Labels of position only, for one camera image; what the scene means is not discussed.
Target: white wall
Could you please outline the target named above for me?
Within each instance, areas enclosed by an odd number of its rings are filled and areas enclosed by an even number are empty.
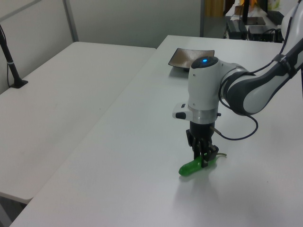
[[[279,11],[285,16],[293,7],[296,6],[298,0],[280,0]]]
[[[21,78],[72,43],[62,0],[42,0],[0,23]],[[0,93],[6,89],[6,59],[0,49]]]
[[[83,42],[157,48],[167,35],[200,35],[201,0],[68,0]]]

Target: black stand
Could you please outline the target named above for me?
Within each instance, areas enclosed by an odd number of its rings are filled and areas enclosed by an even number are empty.
[[[0,45],[1,45],[1,48],[3,50],[4,56],[6,58],[6,61],[8,62],[10,71],[11,71],[13,77],[14,77],[14,82],[15,83],[13,85],[11,85],[11,87],[13,87],[13,88],[23,87],[28,82],[26,80],[22,80],[20,78],[19,74],[18,74],[15,63],[14,63],[14,61],[13,61],[11,55],[10,55],[9,48],[7,46],[7,43],[6,43],[6,37],[5,37],[4,31],[1,27],[1,25],[0,25]]]

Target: green object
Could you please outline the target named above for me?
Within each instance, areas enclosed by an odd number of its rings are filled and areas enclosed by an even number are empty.
[[[202,158],[201,158],[201,156],[199,156],[195,160],[183,165],[179,169],[179,174],[181,176],[189,176],[189,175],[201,170],[202,169],[201,162],[202,162]],[[215,162],[216,162],[216,158],[214,160],[209,161],[208,166],[212,165]]]

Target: black cable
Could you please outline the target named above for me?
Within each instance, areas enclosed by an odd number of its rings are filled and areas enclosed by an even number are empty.
[[[301,0],[298,0],[298,4],[297,4],[297,7],[296,7],[296,9],[295,9],[295,11],[294,11],[294,13],[293,13],[293,16],[291,16],[290,19],[289,19],[288,27],[287,27],[287,32],[286,32],[286,36],[285,36],[285,41],[284,41],[284,43],[283,43],[283,46],[282,46],[281,51],[280,51],[279,54],[281,54],[281,53],[283,52],[283,50],[284,50],[284,48],[285,48],[285,46],[286,46],[287,39],[288,39],[289,32],[290,32],[291,22],[292,22],[293,17],[295,16],[296,10],[297,10],[297,8],[298,8],[300,2],[301,2]],[[255,71],[253,71],[253,72],[243,72],[238,78],[240,78],[240,77],[242,77],[242,76],[244,76],[244,75],[245,75],[245,76],[254,76],[254,74],[255,74],[256,72],[259,72],[259,71],[261,71],[261,70],[267,68],[267,67],[268,67],[270,64],[272,64],[273,62],[274,62],[274,61],[272,60],[272,61],[271,61],[270,63],[268,63],[267,65],[263,66],[262,68],[260,68],[260,69],[258,69],[258,70],[255,70]],[[228,80],[229,80],[229,77],[226,78],[226,79],[223,81],[223,83],[221,83],[221,85],[220,85],[220,87],[219,87],[218,97],[219,97],[219,101],[220,101],[225,107],[227,107],[228,109],[232,110],[232,108],[231,108],[230,106],[228,106],[226,103],[224,103],[223,100],[222,100],[222,98],[221,98],[222,87],[224,86],[224,84],[225,84]],[[233,141],[236,141],[236,140],[244,140],[244,139],[246,139],[246,138],[252,136],[252,135],[258,130],[258,121],[257,121],[255,118],[253,118],[252,116],[248,115],[248,114],[245,114],[245,113],[239,113],[239,114],[242,114],[242,115],[244,115],[244,116],[247,116],[247,117],[249,117],[250,119],[252,119],[252,120],[255,122],[256,128],[255,128],[255,130],[254,130],[251,134],[249,134],[249,135],[247,135],[247,136],[244,136],[244,137],[241,137],[241,138],[233,139],[233,138],[228,138],[228,137],[222,135],[221,132],[219,132],[217,129],[215,129],[215,128],[213,128],[213,127],[211,127],[211,130],[213,130],[214,132],[216,132],[217,134],[219,134],[222,138],[224,138],[224,139],[226,139],[226,140],[233,140]]]
[[[9,85],[9,64],[7,64],[7,81],[8,81],[8,86],[10,88],[10,85]]]

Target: floor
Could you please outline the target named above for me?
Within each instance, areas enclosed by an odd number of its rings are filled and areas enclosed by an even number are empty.
[[[226,21],[230,17],[205,17],[204,37],[222,39],[226,30]]]

